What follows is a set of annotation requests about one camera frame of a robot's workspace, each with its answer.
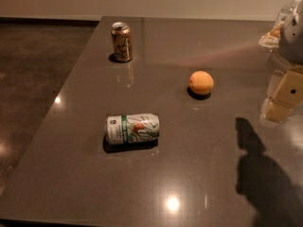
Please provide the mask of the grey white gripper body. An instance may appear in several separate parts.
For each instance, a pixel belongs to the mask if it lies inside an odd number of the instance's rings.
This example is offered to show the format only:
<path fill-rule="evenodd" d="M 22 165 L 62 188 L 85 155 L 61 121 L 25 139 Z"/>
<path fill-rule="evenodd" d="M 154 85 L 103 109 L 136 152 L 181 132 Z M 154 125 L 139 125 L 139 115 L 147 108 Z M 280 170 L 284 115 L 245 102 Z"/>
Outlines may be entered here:
<path fill-rule="evenodd" d="M 273 27 L 264 34 L 258 44 L 277 49 L 280 56 L 294 64 L 303 64 L 303 0 L 291 0 L 284 5 Z"/>

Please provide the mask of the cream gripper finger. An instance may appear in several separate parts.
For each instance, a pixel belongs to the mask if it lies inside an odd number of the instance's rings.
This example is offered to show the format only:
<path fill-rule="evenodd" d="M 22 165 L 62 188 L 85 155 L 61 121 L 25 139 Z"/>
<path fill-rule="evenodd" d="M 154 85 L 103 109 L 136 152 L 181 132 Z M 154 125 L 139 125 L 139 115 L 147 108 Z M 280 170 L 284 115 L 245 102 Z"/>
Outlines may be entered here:
<path fill-rule="evenodd" d="M 295 67 L 285 70 L 280 91 L 263 101 L 260 118 L 263 122 L 281 123 L 303 100 L 303 68 Z"/>
<path fill-rule="evenodd" d="M 285 76 L 285 71 L 275 70 L 272 76 L 270 77 L 268 88 L 267 88 L 267 96 L 273 97 L 275 96 L 281 89 L 281 81 Z"/>

